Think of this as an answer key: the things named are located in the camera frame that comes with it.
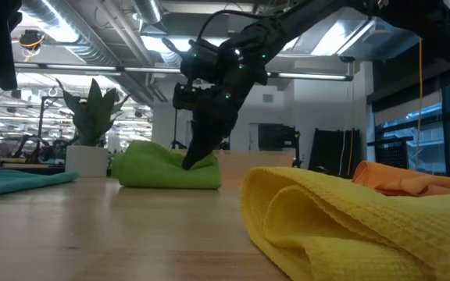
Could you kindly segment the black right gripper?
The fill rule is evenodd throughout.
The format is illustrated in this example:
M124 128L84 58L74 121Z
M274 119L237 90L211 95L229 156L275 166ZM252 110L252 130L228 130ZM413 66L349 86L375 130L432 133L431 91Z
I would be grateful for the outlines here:
M183 169L190 169L210 155L230 136L249 91L268 80L265 41L225 41L219 47L208 41L190 41L189 45L182 55L180 71L187 78L185 84L199 88L192 112L211 117L205 122L191 121L193 135Z

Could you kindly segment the green microfiber towel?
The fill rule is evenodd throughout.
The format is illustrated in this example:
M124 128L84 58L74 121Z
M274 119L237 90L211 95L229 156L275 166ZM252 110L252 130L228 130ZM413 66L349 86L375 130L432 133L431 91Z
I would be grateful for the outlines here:
M124 187L217 190L221 187L218 160L211 154L189 170L182 167L184 156L146 140L130 143L114 156L112 177Z

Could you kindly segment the teal microfiber towel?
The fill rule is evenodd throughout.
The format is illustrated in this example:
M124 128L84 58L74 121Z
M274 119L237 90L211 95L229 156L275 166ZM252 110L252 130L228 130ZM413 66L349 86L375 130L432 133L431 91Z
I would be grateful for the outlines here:
M0 195L69 183L77 177L78 174L75 172L40 175L0 169Z

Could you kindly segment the yellow microfiber towel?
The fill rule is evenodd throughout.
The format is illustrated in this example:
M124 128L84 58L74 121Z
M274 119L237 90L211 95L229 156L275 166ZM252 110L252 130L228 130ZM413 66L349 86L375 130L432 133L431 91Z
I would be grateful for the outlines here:
M450 194L386 196L349 180L260 167L241 214L293 281L450 281Z

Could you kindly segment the orange microfiber towel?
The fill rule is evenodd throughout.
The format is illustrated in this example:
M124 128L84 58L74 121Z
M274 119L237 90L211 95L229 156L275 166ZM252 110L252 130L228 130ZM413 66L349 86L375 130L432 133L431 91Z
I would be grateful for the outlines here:
M387 196L425 197L450 194L450 177L420 173L377 162L360 162L352 182Z

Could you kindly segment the black monitor cart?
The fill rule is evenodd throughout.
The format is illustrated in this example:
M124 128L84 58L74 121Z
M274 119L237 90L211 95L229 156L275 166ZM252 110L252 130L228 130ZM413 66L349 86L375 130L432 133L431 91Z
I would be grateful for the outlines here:
M295 156L292 167L300 168L302 160L299 150L300 133L294 126L282 124L260 123L258 125L258 147L260 151L281 151L284 148L294 148Z

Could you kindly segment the long tube light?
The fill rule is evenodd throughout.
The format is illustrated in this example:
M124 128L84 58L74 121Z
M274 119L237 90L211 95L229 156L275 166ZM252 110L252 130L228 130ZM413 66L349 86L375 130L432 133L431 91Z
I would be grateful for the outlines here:
M154 66L91 66L91 65L70 65L70 64L46 64L15 62L16 69L52 69L66 71L83 71L91 73L157 73L157 74L181 74L177 68L164 68ZM300 80L332 80L332 81L351 81L353 76L325 74L325 73L280 73L267 72L269 78L278 79L300 79Z

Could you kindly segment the snake plant in white pot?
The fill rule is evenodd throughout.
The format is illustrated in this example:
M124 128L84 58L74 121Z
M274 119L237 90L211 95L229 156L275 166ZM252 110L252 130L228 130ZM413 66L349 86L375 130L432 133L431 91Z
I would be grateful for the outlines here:
M96 80L91 81L85 98L71 94L61 82L58 85L75 126L72 143L66 146L65 170L80 177L107 176L109 152L105 135L129 98L121 100L116 88L103 91Z

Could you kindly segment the background robot workstation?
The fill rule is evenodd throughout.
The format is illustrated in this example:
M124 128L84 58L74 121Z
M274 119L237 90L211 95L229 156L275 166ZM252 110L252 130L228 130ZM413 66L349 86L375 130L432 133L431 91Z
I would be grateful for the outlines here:
M19 147L12 154L11 158L25 158L26 163L38 164L38 163L47 163L52 161L53 165L58 165L58 160L65 160L66 156L66 147L71 145L74 141L77 140L76 137L72 139L62 139L56 138L50 143L48 140L44 139L44 114L48 107L55 106L55 101L57 99L63 99L63 97L58 98L50 98L43 97L41 99L41 109L40 114L37 120L37 133L36 134L27 134L25 133L22 137ZM35 149L28 155L25 156L23 153L23 148L26 143L35 142Z

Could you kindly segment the black folded panels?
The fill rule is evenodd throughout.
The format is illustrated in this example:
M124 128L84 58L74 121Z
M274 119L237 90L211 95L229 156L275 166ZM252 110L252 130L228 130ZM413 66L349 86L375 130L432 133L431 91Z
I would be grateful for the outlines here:
M362 161L360 130L315 129L308 170L351 179Z

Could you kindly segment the black metal frame stand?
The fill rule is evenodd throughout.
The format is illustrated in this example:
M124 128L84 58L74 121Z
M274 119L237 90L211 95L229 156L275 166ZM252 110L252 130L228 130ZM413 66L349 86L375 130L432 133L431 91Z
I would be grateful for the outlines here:
M179 148L179 142L177 140L177 127L178 127L178 110L176 109L174 113L173 140L171 142L172 149Z

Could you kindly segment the silver ventilation duct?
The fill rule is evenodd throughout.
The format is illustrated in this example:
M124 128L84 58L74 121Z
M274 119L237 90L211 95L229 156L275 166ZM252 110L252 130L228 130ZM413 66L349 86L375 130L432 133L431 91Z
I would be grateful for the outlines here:
M154 24L161 21L163 8L160 0L133 0L134 8L144 23Z

